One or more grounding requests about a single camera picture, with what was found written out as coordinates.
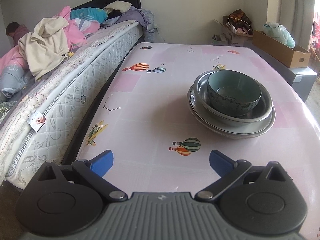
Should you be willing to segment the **open cardboard box with clutter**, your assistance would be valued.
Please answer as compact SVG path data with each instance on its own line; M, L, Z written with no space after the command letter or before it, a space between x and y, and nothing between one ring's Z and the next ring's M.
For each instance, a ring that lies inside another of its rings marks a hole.
M252 21L238 9L222 17L222 22L215 20L222 33L212 36L212 44L220 46L243 47L247 41L253 39Z

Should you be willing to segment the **white plate with dark rim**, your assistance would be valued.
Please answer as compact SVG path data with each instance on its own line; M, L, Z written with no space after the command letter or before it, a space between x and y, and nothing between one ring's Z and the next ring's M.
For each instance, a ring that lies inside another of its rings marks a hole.
M195 98L193 87L190 87L187 94L189 109L192 115L211 131L232 139L249 139L259 137L267 133L273 126L276 119L276 111L272 112L262 121L244 123L226 120L206 110Z

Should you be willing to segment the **purple grey bedsheet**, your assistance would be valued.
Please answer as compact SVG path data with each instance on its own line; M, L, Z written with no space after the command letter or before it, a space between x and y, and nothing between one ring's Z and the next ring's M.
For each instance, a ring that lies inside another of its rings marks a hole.
M110 27L115 23L120 23L128 20L134 20L142 26L145 42L155 42L155 16L149 10L138 9L133 6L131 6L130 9L126 12L113 10L108 14L107 19L101 25L103 27Z

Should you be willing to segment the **grey window curtain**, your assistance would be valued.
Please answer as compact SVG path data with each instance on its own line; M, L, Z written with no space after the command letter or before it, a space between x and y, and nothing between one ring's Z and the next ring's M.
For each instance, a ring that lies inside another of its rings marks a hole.
M279 22L296 38L310 36L315 0L281 0Z

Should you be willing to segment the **teal patterned pillow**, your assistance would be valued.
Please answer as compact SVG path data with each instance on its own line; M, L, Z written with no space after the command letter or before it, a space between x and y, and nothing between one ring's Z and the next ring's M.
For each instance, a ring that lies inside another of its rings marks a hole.
M88 21L97 21L100 24L107 19L107 13L100 8L80 8L71 11L71 20L84 19Z

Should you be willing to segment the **white quilted mattress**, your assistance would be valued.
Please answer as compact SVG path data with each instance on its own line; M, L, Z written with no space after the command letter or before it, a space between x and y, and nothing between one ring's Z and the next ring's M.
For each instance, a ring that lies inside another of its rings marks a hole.
M1 122L1 181L23 189L45 161L63 159L91 104L142 38L133 20L99 29L13 105Z

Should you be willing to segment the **large stainless steel bowl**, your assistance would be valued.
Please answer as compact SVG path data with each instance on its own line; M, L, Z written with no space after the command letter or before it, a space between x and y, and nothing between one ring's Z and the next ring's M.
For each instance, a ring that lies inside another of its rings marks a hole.
M252 77L234 70L202 73L191 90L201 107L233 127L262 124L274 110L267 89Z

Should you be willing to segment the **white teal plastic bag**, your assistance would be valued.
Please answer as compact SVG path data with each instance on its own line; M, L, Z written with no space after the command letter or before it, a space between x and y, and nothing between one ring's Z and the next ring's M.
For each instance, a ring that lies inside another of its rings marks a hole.
M289 48L295 47L295 41L289 31L277 22L267 22L263 25L263 32L277 40L278 42L286 45Z

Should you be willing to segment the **teal ceramic bowl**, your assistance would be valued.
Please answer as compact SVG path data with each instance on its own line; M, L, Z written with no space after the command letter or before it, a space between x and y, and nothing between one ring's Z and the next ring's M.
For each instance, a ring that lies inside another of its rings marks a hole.
M210 104L232 117L247 114L259 102L262 92L257 81L233 70L217 70L207 78Z

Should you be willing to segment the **cream cloth garment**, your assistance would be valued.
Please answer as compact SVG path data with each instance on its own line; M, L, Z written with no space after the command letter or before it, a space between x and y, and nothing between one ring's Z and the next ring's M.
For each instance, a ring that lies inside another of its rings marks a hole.
M19 39L19 52L27 61L35 80L67 59L69 48L64 28L68 25L68 21L61 16L43 18L33 31Z

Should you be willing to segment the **pink blanket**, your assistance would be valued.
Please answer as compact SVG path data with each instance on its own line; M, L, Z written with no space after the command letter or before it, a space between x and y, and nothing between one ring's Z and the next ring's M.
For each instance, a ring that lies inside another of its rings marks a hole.
M1 73L11 66L28 69L38 79L67 59L67 54L87 43L80 20L71 18L69 6L52 18L43 18L22 35L17 44L1 57Z

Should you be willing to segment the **long brown cardboard box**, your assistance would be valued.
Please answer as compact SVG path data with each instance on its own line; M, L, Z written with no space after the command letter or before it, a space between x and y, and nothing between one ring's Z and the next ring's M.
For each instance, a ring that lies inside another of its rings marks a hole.
M253 44L267 54L271 55L287 68L304 68L309 65L311 53L299 45L294 48L280 43L263 31L253 32Z

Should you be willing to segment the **grey storage box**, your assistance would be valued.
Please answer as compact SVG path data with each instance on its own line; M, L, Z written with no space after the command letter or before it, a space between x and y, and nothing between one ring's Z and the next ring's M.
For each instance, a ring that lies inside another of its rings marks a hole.
M252 41L245 41L244 46L255 51L269 65L271 65L300 96L303 102L306 102L317 77L315 71L310 67L288 68L268 53L257 48L252 44Z

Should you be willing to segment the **person in maroon jacket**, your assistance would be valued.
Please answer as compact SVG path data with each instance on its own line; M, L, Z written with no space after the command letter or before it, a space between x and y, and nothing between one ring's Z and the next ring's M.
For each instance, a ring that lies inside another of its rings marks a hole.
M25 25L20 25L17 22L9 23L5 30L6 35L13 39L14 47L18 45L19 39L29 32L30 30Z

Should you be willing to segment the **pink balloon pattern tablecloth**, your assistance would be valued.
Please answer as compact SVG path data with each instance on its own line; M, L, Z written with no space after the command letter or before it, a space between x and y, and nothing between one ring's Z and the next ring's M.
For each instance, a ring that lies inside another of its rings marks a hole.
M244 73L269 92L274 109L258 124L227 126L190 88L218 66ZM248 48L149 44L123 62L93 115L78 152L92 159L111 150L105 179L127 194L196 193L218 180L209 154L264 166L278 161L308 205L301 228L319 239L319 124L291 86Z

